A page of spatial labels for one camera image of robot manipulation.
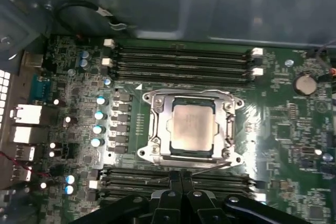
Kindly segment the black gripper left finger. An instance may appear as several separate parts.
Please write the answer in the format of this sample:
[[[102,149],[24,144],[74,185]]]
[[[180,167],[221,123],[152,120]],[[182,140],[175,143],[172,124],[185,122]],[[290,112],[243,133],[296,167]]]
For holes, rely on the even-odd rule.
[[[157,190],[151,199],[128,195],[99,208],[72,223],[180,223],[182,204],[181,173],[169,173],[169,188]]]

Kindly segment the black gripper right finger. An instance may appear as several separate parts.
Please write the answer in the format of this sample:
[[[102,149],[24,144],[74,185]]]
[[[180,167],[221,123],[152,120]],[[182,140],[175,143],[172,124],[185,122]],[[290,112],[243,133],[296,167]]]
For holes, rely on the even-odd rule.
[[[218,201],[194,189],[191,172],[182,173],[183,192],[198,223],[307,223],[306,220],[241,195]]]

